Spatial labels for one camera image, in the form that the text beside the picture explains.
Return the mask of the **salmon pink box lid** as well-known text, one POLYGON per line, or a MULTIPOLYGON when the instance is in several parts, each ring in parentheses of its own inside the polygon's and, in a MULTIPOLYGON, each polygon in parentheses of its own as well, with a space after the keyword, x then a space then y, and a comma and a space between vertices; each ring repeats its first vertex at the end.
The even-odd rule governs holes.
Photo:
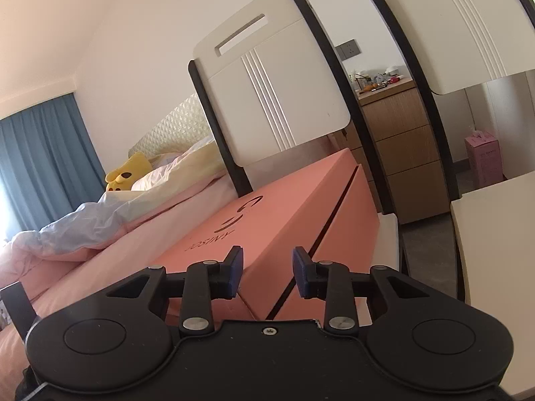
POLYGON ((196 262, 221 261, 241 246, 238 297, 255 319, 266 319, 293 277, 293 249, 316 241, 356 170, 349 150, 301 168, 227 204, 156 262, 183 272, 196 262))

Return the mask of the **clutter on cabinet top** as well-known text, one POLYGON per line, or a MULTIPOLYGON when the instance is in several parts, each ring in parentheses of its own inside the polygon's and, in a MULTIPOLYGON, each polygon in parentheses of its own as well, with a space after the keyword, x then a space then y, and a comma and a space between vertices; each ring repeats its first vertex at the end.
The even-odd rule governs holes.
POLYGON ((349 74, 349 80, 354 85, 357 93, 363 94, 384 89, 392 84, 398 83, 405 76, 400 72, 397 66, 390 66, 381 72, 375 71, 371 74, 352 71, 349 74))

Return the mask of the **pink bed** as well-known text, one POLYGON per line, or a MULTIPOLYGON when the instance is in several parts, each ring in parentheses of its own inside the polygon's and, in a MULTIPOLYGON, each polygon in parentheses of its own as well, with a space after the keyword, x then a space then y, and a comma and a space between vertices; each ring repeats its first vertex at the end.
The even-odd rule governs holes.
POLYGON ((33 308, 46 317, 140 271, 236 198, 229 176, 222 176, 67 273, 33 301, 33 308))

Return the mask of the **pastel duvet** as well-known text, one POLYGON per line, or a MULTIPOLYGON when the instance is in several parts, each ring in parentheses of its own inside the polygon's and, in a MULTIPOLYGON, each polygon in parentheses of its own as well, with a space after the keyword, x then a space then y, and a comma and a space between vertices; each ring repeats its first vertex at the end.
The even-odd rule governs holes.
POLYGON ((146 190, 106 192, 97 202, 39 231, 20 232, 1 246, 1 286, 20 281, 33 297, 133 229, 203 191, 225 173, 212 136, 168 164, 146 190))

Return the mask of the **yellow plush toy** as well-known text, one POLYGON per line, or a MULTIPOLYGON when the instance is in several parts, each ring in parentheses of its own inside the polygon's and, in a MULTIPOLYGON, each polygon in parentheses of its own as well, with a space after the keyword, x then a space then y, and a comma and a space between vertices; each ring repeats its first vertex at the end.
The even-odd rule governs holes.
POLYGON ((105 177, 106 191, 130 191, 133 184, 152 171, 147 157, 141 152, 134 155, 105 177))

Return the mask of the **blue curtain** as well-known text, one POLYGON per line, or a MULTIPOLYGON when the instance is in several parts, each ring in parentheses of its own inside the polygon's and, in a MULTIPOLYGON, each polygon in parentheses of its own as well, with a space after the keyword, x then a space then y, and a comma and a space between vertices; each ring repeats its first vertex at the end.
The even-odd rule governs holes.
POLYGON ((74 95, 1 120, 1 235, 39 230, 97 201, 104 171, 74 95))

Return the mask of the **wooden drawer cabinet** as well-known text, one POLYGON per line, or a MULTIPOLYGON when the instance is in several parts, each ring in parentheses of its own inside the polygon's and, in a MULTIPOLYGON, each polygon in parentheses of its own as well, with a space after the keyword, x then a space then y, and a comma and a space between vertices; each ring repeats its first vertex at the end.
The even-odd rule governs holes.
POLYGON ((439 151, 420 93, 406 78, 358 96, 401 225, 449 211, 439 151))

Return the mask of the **quilted cream headboard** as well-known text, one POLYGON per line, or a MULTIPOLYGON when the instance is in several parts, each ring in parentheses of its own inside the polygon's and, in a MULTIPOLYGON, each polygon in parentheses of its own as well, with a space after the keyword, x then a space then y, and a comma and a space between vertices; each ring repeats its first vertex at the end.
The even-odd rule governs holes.
POLYGON ((185 152, 211 135, 205 112, 196 93, 175 107, 128 151, 128 157, 140 152, 155 157, 171 152, 185 152))

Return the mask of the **pink gift box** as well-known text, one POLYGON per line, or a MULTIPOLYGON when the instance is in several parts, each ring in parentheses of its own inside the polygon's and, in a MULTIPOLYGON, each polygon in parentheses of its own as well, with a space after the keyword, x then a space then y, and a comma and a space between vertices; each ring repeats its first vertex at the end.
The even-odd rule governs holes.
POLYGON ((464 142, 475 187, 482 188, 502 182, 499 140, 489 132, 475 130, 464 142))

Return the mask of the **left white folding chair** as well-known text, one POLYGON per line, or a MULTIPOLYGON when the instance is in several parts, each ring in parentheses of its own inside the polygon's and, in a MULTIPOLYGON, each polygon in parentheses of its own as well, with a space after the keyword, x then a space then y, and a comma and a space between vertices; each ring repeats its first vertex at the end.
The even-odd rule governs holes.
MULTIPOLYGON (((195 48, 191 80, 237 199, 296 172, 289 159, 305 159, 357 113, 340 61, 306 9, 306 0, 253 0, 195 48)), ((371 265, 399 268, 397 220, 378 216, 371 265)))

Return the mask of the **white folding chair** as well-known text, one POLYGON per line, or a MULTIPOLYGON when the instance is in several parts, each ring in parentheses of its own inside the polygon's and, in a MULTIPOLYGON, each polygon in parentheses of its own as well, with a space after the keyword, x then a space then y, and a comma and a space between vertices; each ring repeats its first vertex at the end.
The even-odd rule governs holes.
POLYGON ((506 177, 534 169, 534 0, 372 0, 428 109, 452 201, 460 193, 437 96, 467 92, 506 177))
MULTIPOLYGON (((195 48, 191 80, 237 199, 296 172, 289 159, 305 159, 357 113, 340 61, 306 9, 306 0, 253 0, 195 48)), ((397 220, 378 216, 371 265, 399 268, 397 220)))

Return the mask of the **right white folding chair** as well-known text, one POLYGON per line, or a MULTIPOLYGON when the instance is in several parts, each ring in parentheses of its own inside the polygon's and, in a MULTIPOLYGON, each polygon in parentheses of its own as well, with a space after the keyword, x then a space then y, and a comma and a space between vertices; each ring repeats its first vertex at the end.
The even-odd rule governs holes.
POLYGON ((372 0, 428 109, 452 201, 460 193, 437 96, 467 92, 506 177, 534 169, 534 0, 372 0))

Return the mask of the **grey wall socket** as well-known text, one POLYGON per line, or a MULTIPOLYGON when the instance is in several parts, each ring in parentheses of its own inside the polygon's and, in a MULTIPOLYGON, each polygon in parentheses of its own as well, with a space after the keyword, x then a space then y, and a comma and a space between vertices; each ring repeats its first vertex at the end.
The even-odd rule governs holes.
POLYGON ((357 55, 360 55, 360 53, 362 52, 355 39, 351 39, 349 41, 339 44, 335 47, 335 50, 341 61, 353 58, 357 55))

